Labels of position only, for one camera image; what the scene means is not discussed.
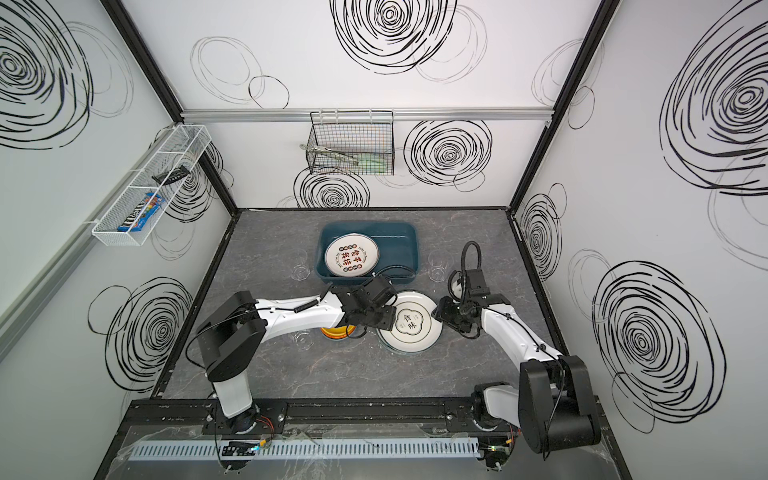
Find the white plate green flower outline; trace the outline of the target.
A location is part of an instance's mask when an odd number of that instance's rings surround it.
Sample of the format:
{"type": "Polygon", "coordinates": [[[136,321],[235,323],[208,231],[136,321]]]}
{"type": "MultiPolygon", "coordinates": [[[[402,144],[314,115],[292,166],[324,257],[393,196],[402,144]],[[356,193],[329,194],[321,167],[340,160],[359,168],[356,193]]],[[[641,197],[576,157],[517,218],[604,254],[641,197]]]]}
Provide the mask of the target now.
{"type": "Polygon", "coordinates": [[[387,348],[416,354],[428,350],[439,340],[443,324],[432,313],[437,304],[417,291],[403,291],[394,302],[395,321],[391,330],[379,330],[378,337],[387,348]]]}

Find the plate with red characters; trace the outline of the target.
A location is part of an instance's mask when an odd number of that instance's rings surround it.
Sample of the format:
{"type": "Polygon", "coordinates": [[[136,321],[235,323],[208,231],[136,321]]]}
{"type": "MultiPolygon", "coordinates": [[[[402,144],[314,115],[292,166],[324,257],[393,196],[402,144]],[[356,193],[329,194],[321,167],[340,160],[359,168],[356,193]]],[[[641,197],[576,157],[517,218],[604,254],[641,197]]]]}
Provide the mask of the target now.
{"type": "Polygon", "coordinates": [[[350,233],[334,239],[326,248],[323,260],[328,271],[337,277],[361,277],[373,271],[380,258],[376,242],[363,234],[350,233]]]}

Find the green rimmed white plate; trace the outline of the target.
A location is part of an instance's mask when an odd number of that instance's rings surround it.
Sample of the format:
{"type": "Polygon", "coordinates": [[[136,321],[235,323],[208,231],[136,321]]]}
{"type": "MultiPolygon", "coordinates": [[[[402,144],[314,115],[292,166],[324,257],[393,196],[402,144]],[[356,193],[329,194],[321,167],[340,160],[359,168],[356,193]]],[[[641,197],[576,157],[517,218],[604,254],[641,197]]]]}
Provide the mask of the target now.
{"type": "Polygon", "coordinates": [[[428,353],[429,349],[427,350],[420,350],[420,351],[403,351],[399,349],[393,349],[392,353],[396,356],[402,357],[402,358],[418,358],[423,356],[424,354],[428,353]]]}

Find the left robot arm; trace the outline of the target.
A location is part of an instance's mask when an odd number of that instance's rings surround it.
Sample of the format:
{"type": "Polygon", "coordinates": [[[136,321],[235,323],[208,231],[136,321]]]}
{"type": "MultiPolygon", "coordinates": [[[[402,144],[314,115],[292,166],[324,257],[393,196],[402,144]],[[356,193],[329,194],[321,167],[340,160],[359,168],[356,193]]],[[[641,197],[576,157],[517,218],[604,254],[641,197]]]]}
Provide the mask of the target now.
{"type": "Polygon", "coordinates": [[[283,300],[233,294],[198,328],[202,368],[219,402],[224,431],[247,434],[264,419],[253,400],[247,368],[261,344],[311,329],[367,327],[390,331],[397,291],[386,276],[360,285],[330,284],[323,293],[283,300]]]}

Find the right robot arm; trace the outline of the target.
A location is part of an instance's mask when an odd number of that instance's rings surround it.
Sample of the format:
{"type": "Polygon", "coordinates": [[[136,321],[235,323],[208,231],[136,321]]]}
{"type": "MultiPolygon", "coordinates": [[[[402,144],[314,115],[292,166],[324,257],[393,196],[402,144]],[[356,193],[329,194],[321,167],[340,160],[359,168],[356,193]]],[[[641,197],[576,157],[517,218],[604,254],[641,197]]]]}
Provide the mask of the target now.
{"type": "Polygon", "coordinates": [[[458,333],[476,328],[487,334],[519,371],[516,387],[497,383],[479,388],[479,423],[493,419],[519,427],[529,448],[544,457],[602,441],[584,361],[547,344],[504,295],[490,291],[480,269],[450,274],[448,295],[433,317],[458,333]]]}

